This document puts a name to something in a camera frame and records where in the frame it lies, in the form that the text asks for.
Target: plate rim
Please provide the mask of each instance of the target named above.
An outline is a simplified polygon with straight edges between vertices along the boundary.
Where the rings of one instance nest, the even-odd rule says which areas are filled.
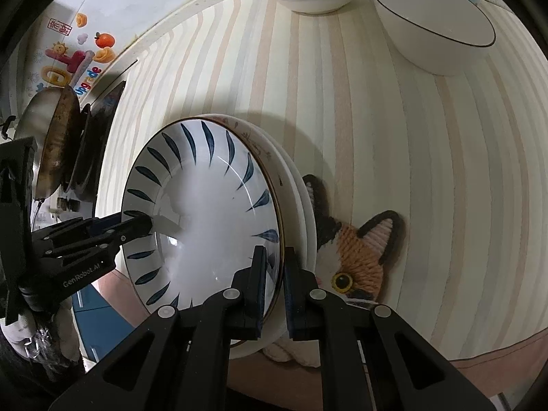
[[[219,119],[221,119],[221,122],[223,122],[223,124],[229,130],[231,130],[232,132],[235,132],[236,134],[238,134],[238,131],[235,131],[233,129],[233,128],[235,128],[235,125],[234,124],[226,124],[226,123],[224,123],[224,121],[222,119],[229,119],[233,122],[239,122],[242,126],[246,127],[246,128],[244,128],[245,130],[250,130],[252,132],[252,134],[260,136],[262,141],[264,141],[264,145],[269,148],[269,151],[271,151],[273,155],[277,156],[277,159],[279,159],[279,161],[280,161],[280,165],[284,168],[283,171],[286,173],[286,176],[290,179],[290,181],[292,181],[295,184],[295,189],[294,190],[291,189],[291,192],[292,192],[292,195],[295,198],[295,203],[300,204],[301,208],[303,210],[302,213],[303,213],[303,220],[304,220],[303,225],[304,225],[304,227],[301,231],[303,233],[305,233],[305,236],[307,237],[306,238],[306,249],[305,250],[308,253],[309,252],[309,246],[313,242],[313,251],[311,252],[311,255],[314,255],[314,265],[315,265],[315,261],[316,261],[316,228],[315,228],[314,216],[313,216],[313,211],[312,211],[312,205],[310,204],[310,197],[308,195],[308,192],[306,192],[306,186],[305,186],[305,184],[302,180],[302,176],[300,175],[299,170],[296,167],[294,168],[294,170],[295,170],[295,174],[297,174],[298,177],[295,177],[295,174],[294,174],[294,172],[291,168],[290,163],[293,166],[295,164],[291,160],[291,158],[287,155],[287,152],[283,149],[283,147],[267,131],[265,131],[261,127],[257,126],[256,124],[250,122],[247,119],[241,119],[240,117],[236,117],[234,115],[229,115],[229,114],[223,114],[223,113],[206,113],[206,114],[201,114],[200,116],[201,117],[206,117],[208,119],[213,118],[214,120],[217,120],[217,121]],[[240,137],[242,137],[242,136],[245,137],[245,134],[246,134],[246,131],[241,131],[239,133],[239,136]],[[303,193],[301,193],[301,188],[306,192],[306,198],[303,198]],[[310,213],[312,214],[310,218],[307,218],[307,214],[305,212],[305,210],[306,210],[305,206],[304,206],[305,200],[307,200],[310,204]],[[308,223],[309,223],[309,221],[307,219],[312,221],[313,239],[309,239],[309,236],[308,236],[308,226],[309,226]],[[312,271],[308,267],[308,265],[306,265],[306,263],[310,261],[310,258],[311,258],[310,255],[307,255],[306,261],[303,262],[304,264],[303,264],[302,267],[306,270]],[[275,316],[276,313],[280,315],[280,317],[279,317],[280,325],[276,326],[275,329],[273,328],[273,329],[270,330],[276,335],[276,338],[273,339],[273,340],[270,339],[272,341],[267,342],[267,344],[264,345],[264,344],[261,344],[261,340],[263,340],[264,338],[269,338],[269,337],[266,336],[266,335],[262,335],[259,340],[245,341],[241,344],[241,346],[240,345],[233,345],[231,347],[231,352],[230,352],[230,358],[231,359],[232,358],[246,357],[246,356],[248,356],[252,353],[256,353],[257,351],[260,351],[262,348],[266,347],[268,344],[276,341],[279,337],[283,336],[284,333],[287,332],[285,307],[283,306],[283,301],[281,301],[280,298],[278,298],[277,301],[280,302],[280,304],[278,304],[278,303],[276,304],[275,308],[273,309],[272,315],[273,315],[273,317]]]
[[[133,171],[133,169],[135,168],[135,163],[137,162],[137,160],[139,159],[139,156],[141,156],[141,153],[143,152],[143,150],[147,147],[147,145],[156,137],[158,136],[162,131],[164,131],[165,129],[171,127],[172,125],[175,125],[177,123],[181,123],[181,122],[184,122],[186,120],[201,120],[202,122],[203,121],[206,121],[206,122],[211,122],[213,124],[216,124],[218,126],[221,126],[222,128],[224,128],[225,130],[227,131],[230,131],[230,133],[234,134],[238,140],[242,143],[242,145],[244,146],[244,148],[251,154],[251,156],[253,157],[253,159],[255,160],[255,162],[257,162],[257,165],[259,166],[259,169],[261,171],[261,174],[263,175],[263,177],[265,178],[265,181],[266,181],[266,185],[267,187],[269,188],[269,191],[271,193],[271,196],[272,196],[272,205],[274,206],[274,212],[276,214],[276,222],[278,224],[278,235],[279,235],[279,246],[280,246],[280,250],[279,250],[279,271],[278,271],[278,277],[277,279],[275,280],[275,287],[274,287],[274,294],[272,295],[272,300],[270,301],[270,304],[269,304],[269,307],[266,311],[266,313],[264,313],[263,315],[263,321],[266,321],[268,319],[268,317],[270,316],[270,314],[272,313],[272,310],[276,304],[276,301],[278,299],[278,296],[279,296],[279,293],[280,293],[280,290],[281,290],[281,287],[282,287],[282,282],[283,282],[283,272],[284,272],[284,267],[285,267],[285,251],[286,251],[286,239],[285,239],[285,232],[284,232],[284,228],[283,228],[283,220],[282,220],[282,213],[281,213],[281,209],[280,209],[280,206],[279,206],[279,201],[278,201],[278,198],[276,196],[276,192],[273,190],[273,183],[272,183],[272,179],[270,178],[269,174],[266,172],[262,162],[260,161],[260,159],[257,157],[257,154],[256,152],[253,151],[253,149],[251,149],[251,147],[247,146],[246,143],[242,140],[242,138],[240,137],[239,134],[235,133],[234,131],[232,131],[232,129],[230,128],[227,128],[225,124],[223,124],[222,122],[219,122],[219,121],[216,121],[216,120],[212,120],[208,117],[202,117],[202,116],[190,116],[190,117],[184,117],[183,119],[176,119],[174,120],[173,122],[167,124],[167,125],[164,125],[162,128],[160,128],[160,130],[156,131],[150,138],[148,141],[146,141],[146,143],[142,146],[141,148],[141,151],[139,151],[139,154],[137,155],[137,157],[135,158],[135,160],[133,161],[132,165],[131,165],[131,168],[129,170],[129,173],[127,175],[127,178],[125,180],[125,184],[124,184],[124,191],[122,193],[122,201],[121,201],[121,208],[120,208],[120,213],[121,215],[124,214],[124,210],[123,210],[123,203],[124,203],[124,197],[125,197],[125,193],[127,192],[127,186],[128,186],[128,182],[129,182],[129,176],[131,174],[131,172]],[[145,309],[147,310],[147,312],[149,312],[150,315],[152,315],[154,312],[150,312],[149,309],[147,308],[147,306],[144,304],[141,296],[139,295],[139,293],[137,292],[137,289],[135,288],[135,282],[133,281],[132,277],[131,277],[131,274],[130,274],[130,271],[128,269],[128,263],[127,263],[127,257],[126,257],[126,252],[125,252],[125,245],[122,245],[122,254],[123,254],[123,257],[124,257],[124,266],[125,266],[125,269],[127,270],[128,272],[128,278],[129,280],[131,281],[131,285],[132,285],[132,288],[133,290],[135,291],[135,295],[139,298],[139,301],[141,302],[141,304],[143,305],[143,307],[145,307]],[[235,347],[237,345],[240,345],[242,344],[244,341],[239,341],[235,344],[232,344],[231,347]]]
[[[305,229],[307,228],[307,224],[310,222],[311,223],[311,228],[314,229],[314,233],[312,233],[310,236],[312,238],[309,238],[309,234],[308,234],[308,230],[305,230],[306,232],[306,240],[307,240],[307,257],[306,257],[306,262],[308,262],[308,260],[311,258],[309,257],[309,253],[311,255],[314,255],[314,268],[311,269],[310,267],[308,267],[306,265],[306,263],[303,265],[303,269],[305,270],[308,270],[309,272],[312,272],[312,273],[316,273],[315,270],[316,270],[316,257],[317,257],[317,238],[316,238],[316,221],[315,221],[315,218],[314,218],[314,211],[312,209],[312,204],[310,202],[310,195],[308,194],[308,190],[306,188],[306,185],[304,183],[304,181],[302,180],[303,176],[301,176],[300,174],[300,171],[299,169],[297,168],[297,165],[295,164],[294,160],[291,159],[291,157],[289,156],[289,154],[287,153],[287,151],[278,143],[275,142],[275,139],[265,130],[262,130],[261,128],[261,132],[264,133],[266,139],[272,144],[272,146],[274,146],[278,152],[280,153],[280,155],[282,156],[282,158],[284,159],[284,161],[286,162],[287,164],[287,167],[289,167],[289,172],[291,173],[294,181],[295,181],[295,185],[297,186],[297,190],[299,192],[299,199],[301,201],[301,204],[302,204],[302,209],[304,211],[304,216],[305,216]],[[299,175],[299,178],[295,178],[295,174],[293,173],[292,170],[295,170],[295,174],[298,174]],[[299,187],[301,187],[301,189],[303,188],[304,191],[306,192],[306,196],[304,196],[303,193],[301,193],[301,190],[299,189]],[[309,220],[310,221],[307,221],[307,208],[305,208],[305,200],[308,201],[307,203],[307,206],[310,207],[309,211],[308,211],[308,215],[310,216]],[[310,246],[313,251],[312,252],[309,252],[309,248],[308,248],[308,242],[314,242],[314,245],[313,246]]]

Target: stacked plates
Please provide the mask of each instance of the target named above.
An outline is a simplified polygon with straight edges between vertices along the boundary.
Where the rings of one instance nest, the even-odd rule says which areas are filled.
[[[151,233],[123,246],[142,303],[153,313],[197,306],[228,288],[267,249],[265,321],[259,341],[235,343],[231,357],[265,347],[286,331],[284,250],[314,271],[316,226],[301,176],[260,128],[221,114],[174,122],[145,145],[128,177],[122,219],[152,218]]]

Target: kitchen counter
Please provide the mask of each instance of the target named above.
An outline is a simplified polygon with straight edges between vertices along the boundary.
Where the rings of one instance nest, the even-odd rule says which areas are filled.
[[[481,9],[497,42],[452,77],[404,59],[371,0],[318,17],[275,0],[198,13],[131,68],[97,215],[120,211],[132,163],[161,127],[235,115],[271,134],[301,174],[323,179],[337,219],[361,226],[385,209],[405,218],[382,301],[445,357],[531,337],[548,325],[548,62],[513,14]],[[117,269],[121,282],[121,253]],[[134,294],[124,307],[146,317]]]

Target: wok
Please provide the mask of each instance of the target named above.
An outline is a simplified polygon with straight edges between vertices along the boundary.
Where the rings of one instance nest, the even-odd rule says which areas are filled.
[[[32,166],[34,199],[47,199],[70,179],[85,121],[70,86],[46,88],[28,104],[14,139],[32,136],[36,140]]]

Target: yarn cat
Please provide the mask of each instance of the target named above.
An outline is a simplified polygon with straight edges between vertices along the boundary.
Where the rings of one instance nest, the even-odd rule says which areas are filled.
[[[384,263],[394,257],[404,233],[403,219],[384,211],[360,228],[329,215],[327,193],[320,179],[303,177],[316,221],[316,279],[320,288],[361,306],[375,301],[385,277]],[[296,360],[303,366],[320,366],[317,341],[293,341],[287,334],[264,348],[278,362]]]

